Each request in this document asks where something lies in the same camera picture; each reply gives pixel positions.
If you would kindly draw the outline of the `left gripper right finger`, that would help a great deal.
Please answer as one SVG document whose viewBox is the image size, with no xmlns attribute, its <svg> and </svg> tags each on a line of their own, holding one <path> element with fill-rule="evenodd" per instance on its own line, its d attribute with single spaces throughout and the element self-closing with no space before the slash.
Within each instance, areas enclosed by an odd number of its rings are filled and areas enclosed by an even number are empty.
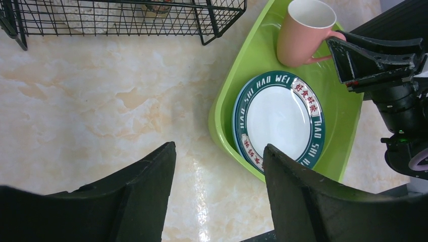
<svg viewBox="0 0 428 242">
<path fill-rule="evenodd" d="M 427 241 L 427 194 L 372 194 L 263 152 L 277 241 Z"/>
</svg>

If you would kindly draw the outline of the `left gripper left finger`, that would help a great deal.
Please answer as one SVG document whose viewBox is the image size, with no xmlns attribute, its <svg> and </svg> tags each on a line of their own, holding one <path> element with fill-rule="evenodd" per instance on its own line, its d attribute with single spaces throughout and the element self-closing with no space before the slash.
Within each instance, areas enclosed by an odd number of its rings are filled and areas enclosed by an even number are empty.
<svg viewBox="0 0 428 242">
<path fill-rule="evenodd" d="M 73 192 L 1 186 L 1 241 L 161 241 L 175 164 L 167 142 Z"/>
</svg>

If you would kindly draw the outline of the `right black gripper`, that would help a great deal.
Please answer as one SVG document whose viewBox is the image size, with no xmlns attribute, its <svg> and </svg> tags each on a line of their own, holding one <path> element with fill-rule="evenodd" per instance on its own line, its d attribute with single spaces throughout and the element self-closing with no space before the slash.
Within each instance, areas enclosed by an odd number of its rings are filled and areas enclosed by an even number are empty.
<svg viewBox="0 0 428 242">
<path fill-rule="evenodd" d="M 393 134 L 427 131 L 427 63 L 424 40 L 379 40 L 345 32 L 327 46 L 338 80 L 367 94 Z"/>
</svg>

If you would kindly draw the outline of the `pink mug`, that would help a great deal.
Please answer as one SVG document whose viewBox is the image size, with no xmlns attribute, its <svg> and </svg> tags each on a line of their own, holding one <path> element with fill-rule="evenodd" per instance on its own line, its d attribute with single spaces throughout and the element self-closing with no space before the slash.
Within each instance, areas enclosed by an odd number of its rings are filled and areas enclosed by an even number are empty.
<svg viewBox="0 0 428 242">
<path fill-rule="evenodd" d="M 330 59 L 330 55 L 313 55 L 322 42 L 330 37 L 346 41 L 344 34 L 332 30 L 336 21 L 334 10 L 322 1 L 291 1 L 278 34 L 278 61 L 287 67 L 296 68 Z"/>
</svg>

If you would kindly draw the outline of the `green-rimmed white plate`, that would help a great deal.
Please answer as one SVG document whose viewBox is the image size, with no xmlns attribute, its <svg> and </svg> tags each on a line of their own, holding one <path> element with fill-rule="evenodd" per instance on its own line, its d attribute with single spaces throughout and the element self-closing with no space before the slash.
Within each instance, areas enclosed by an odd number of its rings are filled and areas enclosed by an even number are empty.
<svg viewBox="0 0 428 242">
<path fill-rule="evenodd" d="M 322 106 L 297 75 L 269 71 L 243 91 L 236 109 L 239 146 L 263 172 L 263 151 L 272 144 L 299 164 L 314 168 L 326 137 Z"/>
</svg>

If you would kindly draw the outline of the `green plastic basin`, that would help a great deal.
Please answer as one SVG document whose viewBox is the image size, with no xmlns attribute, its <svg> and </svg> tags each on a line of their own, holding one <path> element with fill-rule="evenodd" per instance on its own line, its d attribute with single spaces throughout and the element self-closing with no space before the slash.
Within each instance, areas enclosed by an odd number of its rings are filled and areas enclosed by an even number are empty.
<svg viewBox="0 0 428 242">
<path fill-rule="evenodd" d="M 285 70 L 276 58 L 275 48 L 288 4 L 288 1 L 267 2 L 247 35 L 208 116 L 208 128 L 214 143 L 260 180 L 264 180 L 263 174 L 236 151 L 232 110 L 239 91 L 252 77 L 267 71 Z M 301 77 L 315 91 L 326 118 L 326 141 L 315 170 L 341 182 L 354 142 L 363 96 L 349 93 L 339 83 L 332 60 L 290 69 L 290 72 Z"/>
</svg>

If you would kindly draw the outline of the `blue plate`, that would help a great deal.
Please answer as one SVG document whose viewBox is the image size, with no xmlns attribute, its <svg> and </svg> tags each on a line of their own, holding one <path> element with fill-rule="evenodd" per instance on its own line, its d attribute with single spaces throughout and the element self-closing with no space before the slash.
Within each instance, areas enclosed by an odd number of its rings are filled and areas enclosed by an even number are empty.
<svg viewBox="0 0 428 242">
<path fill-rule="evenodd" d="M 240 148 L 240 146 L 239 146 L 239 141 L 238 141 L 238 137 L 237 137 L 237 126 L 236 126 L 236 124 L 235 124 L 235 115 L 236 115 L 236 109 L 237 109 L 237 107 L 238 107 L 238 103 L 239 103 L 239 100 L 240 100 L 240 97 L 241 97 L 241 95 L 242 95 L 242 93 L 243 93 L 243 91 L 244 91 L 244 89 L 254 80 L 254 79 L 256 79 L 258 77 L 258 75 L 257 76 L 254 76 L 252 79 L 250 79 L 242 88 L 241 88 L 241 90 L 239 91 L 239 93 L 238 93 L 238 95 L 237 95 L 237 97 L 236 97 L 236 100 L 235 100 L 235 103 L 234 103 L 234 107 L 233 107 L 233 109 L 232 109 L 232 134 L 233 134 L 233 138 L 234 138 L 234 142 L 235 142 L 235 146 L 236 146 L 236 151 L 238 152 L 238 154 L 245 160 L 245 161 L 247 161 L 247 159 L 246 159 L 246 157 L 243 155 L 243 153 L 242 153 L 242 151 L 241 151 L 241 148 Z M 263 174 L 264 175 L 264 172 L 261 170 L 261 169 L 259 169 L 257 166 L 255 166 L 251 161 L 247 161 L 252 167 L 254 167 L 258 172 L 260 172 L 261 174 Z"/>
</svg>

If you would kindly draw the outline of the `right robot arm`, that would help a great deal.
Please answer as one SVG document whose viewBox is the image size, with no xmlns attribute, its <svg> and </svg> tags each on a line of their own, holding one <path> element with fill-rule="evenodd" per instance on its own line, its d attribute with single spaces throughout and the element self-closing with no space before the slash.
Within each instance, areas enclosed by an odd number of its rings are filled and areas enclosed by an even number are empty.
<svg viewBox="0 0 428 242">
<path fill-rule="evenodd" d="M 392 133 L 385 161 L 403 175 L 427 179 L 427 52 L 422 38 L 379 40 L 345 32 L 327 46 L 339 82 L 372 101 Z"/>
</svg>

